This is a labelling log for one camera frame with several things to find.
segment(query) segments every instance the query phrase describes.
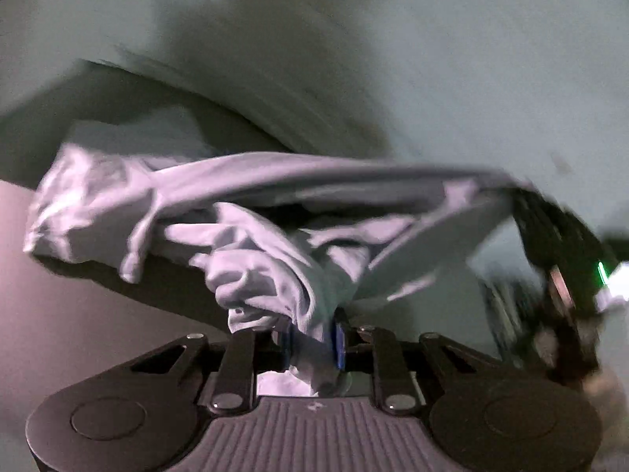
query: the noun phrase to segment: wrinkled fabric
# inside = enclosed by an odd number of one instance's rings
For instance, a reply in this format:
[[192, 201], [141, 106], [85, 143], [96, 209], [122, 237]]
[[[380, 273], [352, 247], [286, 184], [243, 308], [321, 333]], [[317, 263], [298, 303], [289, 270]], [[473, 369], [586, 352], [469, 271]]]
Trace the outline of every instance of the wrinkled fabric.
[[337, 383], [337, 307], [359, 312], [359, 290], [369, 298], [418, 278], [422, 253], [437, 266], [458, 243], [471, 252], [510, 211], [496, 190], [511, 180], [499, 172], [271, 152], [180, 154], [169, 165], [128, 153], [124, 140], [120, 154], [103, 151], [95, 133], [93, 123], [77, 125], [62, 145], [35, 195], [24, 251], [96, 260], [127, 282], [140, 280], [153, 253], [201, 269], [232, 332], [290, 318], [291, 377], [260, 381], [275, 394]]

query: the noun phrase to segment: white cloth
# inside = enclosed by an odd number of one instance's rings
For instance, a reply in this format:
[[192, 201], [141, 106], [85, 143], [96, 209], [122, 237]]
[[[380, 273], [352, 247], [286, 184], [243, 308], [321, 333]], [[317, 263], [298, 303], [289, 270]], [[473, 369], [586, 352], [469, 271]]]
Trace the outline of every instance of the white cloth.
[[160, 119], [77, 124], [37, 190], [24, 251], [96, 260], [128, 282], [140, 280], [150, 252], [203, 270], [232, 332], [289, 317], [297, 380], [267, 375], [259, 393], [329, 390], [337, 307], [360, 311], [360, 288], [367, 298], [421, 276], [413, 243], [432, 235], [437, 267], [509, 215], [506, 197], [491, 192], [511, 183], [502, 173], [267, 152], [199, 159], [211, 152], [191, 147], [182, 129], [165, 158], [150, 147]]

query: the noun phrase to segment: metal screw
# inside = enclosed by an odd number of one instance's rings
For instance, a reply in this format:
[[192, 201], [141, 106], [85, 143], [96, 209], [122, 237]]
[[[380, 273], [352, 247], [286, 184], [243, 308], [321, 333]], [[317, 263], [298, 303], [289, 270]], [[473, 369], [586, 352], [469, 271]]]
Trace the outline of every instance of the metal screw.
[[241, 406], [244, 399], [238, 394], [225, 392], [212, 398], [212, 407], [216, 409], [235, 409]]
[[413, 396], [408, 394], [394, 394], [384, 400], [384, 404], [394, 411], [402, 411], [417, 406], [417, 401]]

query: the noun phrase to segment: green light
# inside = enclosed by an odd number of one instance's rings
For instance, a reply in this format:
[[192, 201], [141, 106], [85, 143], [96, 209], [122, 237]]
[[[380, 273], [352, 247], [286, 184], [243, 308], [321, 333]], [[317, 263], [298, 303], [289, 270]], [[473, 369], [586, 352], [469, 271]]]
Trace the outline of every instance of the green light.
[[607, 285], [607, 282], [609, 281], [609, 277], [607, 276], [605, 272], [605, 266], [603, 266], [602, 262], [598, 264], [598, 274], [601, 276], [601, 280], [603, 281], [603, 284]]

